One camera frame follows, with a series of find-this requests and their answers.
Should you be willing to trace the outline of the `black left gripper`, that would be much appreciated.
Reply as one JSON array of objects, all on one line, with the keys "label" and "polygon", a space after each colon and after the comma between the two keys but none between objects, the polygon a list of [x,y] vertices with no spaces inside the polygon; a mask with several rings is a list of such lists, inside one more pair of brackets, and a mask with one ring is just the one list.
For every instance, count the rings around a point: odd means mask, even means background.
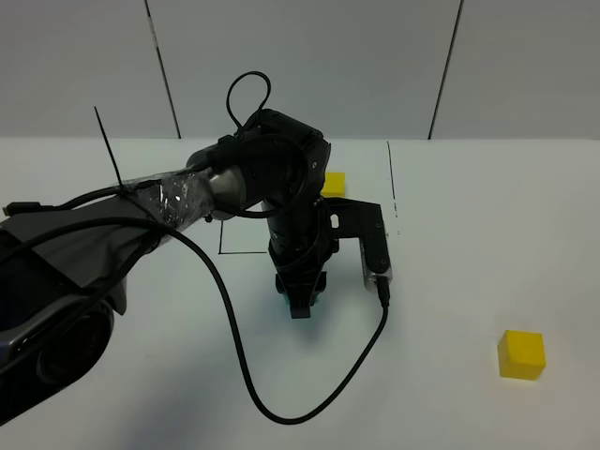
[{"label": "black left gripper", "polygon": [[[325,198],[312,202],[308,209],[268,220],[268,247],[276,268],[276,289],[289,302],[293,319],[309,319],[313,300],[326,288],[324,264],[338,252],[338,240],[333,237],[331,211]],[[307,277],[315,277],[312,292],[287,287],[308,285]]]}]

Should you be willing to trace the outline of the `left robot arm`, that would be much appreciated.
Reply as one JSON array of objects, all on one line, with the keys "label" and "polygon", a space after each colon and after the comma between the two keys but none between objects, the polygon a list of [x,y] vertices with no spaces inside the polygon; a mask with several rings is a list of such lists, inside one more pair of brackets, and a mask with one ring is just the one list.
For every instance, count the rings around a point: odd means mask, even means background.
[{"label": "left robot arm", "polygon": [[323,134],[273,110],[195,152],[183,169],[130,180],[61,205],[14,202],[1,225],[1,419],[78,381],[99,360],[125,281],[141,257],[195,222],[265,219],[276,287],[309,316],[336,251],[323,206],[331,152]]}]

